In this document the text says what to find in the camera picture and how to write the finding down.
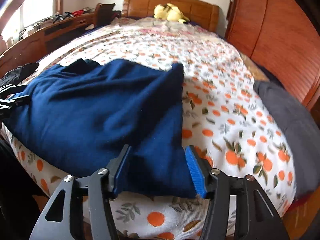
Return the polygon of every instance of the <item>window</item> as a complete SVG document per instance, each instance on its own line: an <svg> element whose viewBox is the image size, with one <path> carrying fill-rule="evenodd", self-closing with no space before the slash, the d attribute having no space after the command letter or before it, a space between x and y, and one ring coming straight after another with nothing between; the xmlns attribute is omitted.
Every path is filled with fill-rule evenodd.
<svg viewBox="0 0 320 240"><path fill-rule="evenodd" d="M25 0L12 15L2 31L3 39L10 38L15 30L20 32L25 27L53 15L53 0Z"/></svg>

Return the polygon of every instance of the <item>black bag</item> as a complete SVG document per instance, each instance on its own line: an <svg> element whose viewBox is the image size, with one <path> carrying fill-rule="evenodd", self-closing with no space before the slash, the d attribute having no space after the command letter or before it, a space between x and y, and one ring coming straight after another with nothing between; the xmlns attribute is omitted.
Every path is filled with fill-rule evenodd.
<svg viewBox="0 0 320 240"><path fill-rule="evenodd" d="M44 194L0 139L0 239L29 239L40 215L32 195Z"/></svg>

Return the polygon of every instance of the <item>red object on desk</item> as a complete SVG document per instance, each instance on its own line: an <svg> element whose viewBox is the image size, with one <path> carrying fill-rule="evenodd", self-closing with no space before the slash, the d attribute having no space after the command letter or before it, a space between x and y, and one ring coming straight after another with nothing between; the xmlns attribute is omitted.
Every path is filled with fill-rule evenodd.
<svg viewBox="0 0 320 240"><path fill-rule="evenodd" d="M72 14L73 14L74 16L80 16L80 15L82 15L83 13L84 13L84 10L78 10L78 11L73 12Z"/></svg>

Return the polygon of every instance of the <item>wooden furniture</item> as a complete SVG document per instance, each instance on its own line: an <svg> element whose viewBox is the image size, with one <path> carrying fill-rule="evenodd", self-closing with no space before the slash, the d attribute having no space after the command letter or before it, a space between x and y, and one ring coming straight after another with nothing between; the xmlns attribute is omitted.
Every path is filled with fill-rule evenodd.
<svg viewBox="0 0 320 240"><path fill-rule="evenodd" d="M94 10L93 24L94 27L109 25L113 15L115 3L102 4L98 3Z"/></svg>
<svg viewBox="0 0 320 240"><path fill-rule="evenodd" d="M93 13L88 13L55 23L19 41L0 56L0 77L18 66L37 62L80 36L93 23L93 16Z"/></svg>
<svg viewBox="0 0 320 240"><path fill-rule="evenodd" d="M200 0L124 0L122 17L153 17L158 4L173 3L191 21L214 32L219 19L219 6Z"/></svg>
<svg viewBox="0 0 320 240"><path fill-rule="evenodd" d="M294 0L235 0L227 40L311 110L320 96L320 37Z"/></svg>

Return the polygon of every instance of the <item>wooden cabinet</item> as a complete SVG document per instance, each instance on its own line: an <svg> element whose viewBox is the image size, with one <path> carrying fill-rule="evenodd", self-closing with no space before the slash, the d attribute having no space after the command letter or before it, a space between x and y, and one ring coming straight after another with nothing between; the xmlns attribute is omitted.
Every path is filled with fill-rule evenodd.
<svg viewBox="0 0 320 240"><path fill-rule="evenodd" d="M307 109L320 95L320 37L294 0L236 0L227 40Z"/></svg>
<svg viewBox="0 0 320 240"><path fill-rule="evenodd" d="M52 24L19 41L0 56L0 77L26 63L37 62L85 32L93 13Z"/></svg>

